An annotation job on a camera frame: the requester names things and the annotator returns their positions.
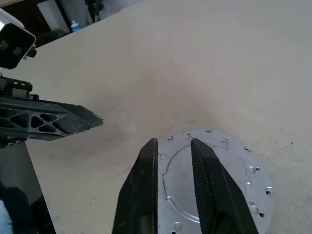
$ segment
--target white table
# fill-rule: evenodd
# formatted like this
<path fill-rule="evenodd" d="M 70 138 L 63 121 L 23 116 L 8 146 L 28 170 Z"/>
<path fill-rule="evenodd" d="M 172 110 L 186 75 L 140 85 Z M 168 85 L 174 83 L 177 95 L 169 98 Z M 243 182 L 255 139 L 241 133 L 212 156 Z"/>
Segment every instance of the white table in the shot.
<path fill-rule="evenodd" d="M 118 192 L 153 137 L 232 133 L 274 182 L 269 233 L 312 230 L 312 1 L 154 0 L 38 49 L 4 75 L 104 125 L 27 146 L 59 234 L 109 234 Z"/>

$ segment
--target mounting hole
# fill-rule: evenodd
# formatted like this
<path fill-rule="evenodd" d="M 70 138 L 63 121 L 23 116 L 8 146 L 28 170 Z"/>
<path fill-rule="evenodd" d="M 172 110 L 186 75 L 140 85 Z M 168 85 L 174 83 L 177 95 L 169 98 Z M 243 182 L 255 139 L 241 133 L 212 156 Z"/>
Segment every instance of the mounting hole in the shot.
<path fill-rule="evenodd" d="M 268 196 L 272 196 L 272 187 L 267 187 L 265 189 L 265 193 L 268 195 Z"/>

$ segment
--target metal disc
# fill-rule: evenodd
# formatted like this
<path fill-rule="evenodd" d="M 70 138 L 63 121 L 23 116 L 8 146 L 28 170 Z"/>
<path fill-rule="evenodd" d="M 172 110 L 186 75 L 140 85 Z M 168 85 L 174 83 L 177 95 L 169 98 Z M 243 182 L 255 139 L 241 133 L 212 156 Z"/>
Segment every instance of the metal disc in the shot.
<path fill-rule="evenodd" d="M 273 215 L 273 188 L 260 156 L 240 139 L 211 129 L 174 134 L 158 146 L 158 233 L 201 234 L 190 143 L 198 138 L 211 146 L 241 189 L 259 234 Z"/>

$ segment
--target wooden board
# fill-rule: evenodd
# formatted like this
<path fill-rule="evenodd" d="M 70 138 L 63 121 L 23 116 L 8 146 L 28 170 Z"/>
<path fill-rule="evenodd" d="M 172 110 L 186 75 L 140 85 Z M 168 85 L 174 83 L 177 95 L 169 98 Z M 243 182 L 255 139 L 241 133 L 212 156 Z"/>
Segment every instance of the wooden board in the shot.
<path fill-rule="evenodd" d="M 59 234 L 109 234 L 118 192 L 152 137 L 232 133 L 274 182 L 269 233 L 309 233 L 312 2 L 154 0 L 38 49 L 4 75 L 81 104 L 102 127 L 27 141 Z"/>

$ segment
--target bottle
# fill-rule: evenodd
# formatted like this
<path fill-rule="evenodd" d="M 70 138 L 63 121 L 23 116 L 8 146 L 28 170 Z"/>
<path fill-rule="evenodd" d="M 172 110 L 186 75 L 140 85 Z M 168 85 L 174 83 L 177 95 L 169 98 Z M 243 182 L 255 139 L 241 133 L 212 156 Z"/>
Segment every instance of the bottle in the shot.
<path fill-rule="evenodd" d="M 72 28 L 73 32 L 78 31 L 79 29 L 81 29 L 81 25 L 79 23 L 75 23 L 74 20 L 72 21 L 72 23 L 73 24 L 71 25 L 71 28 Z"/>

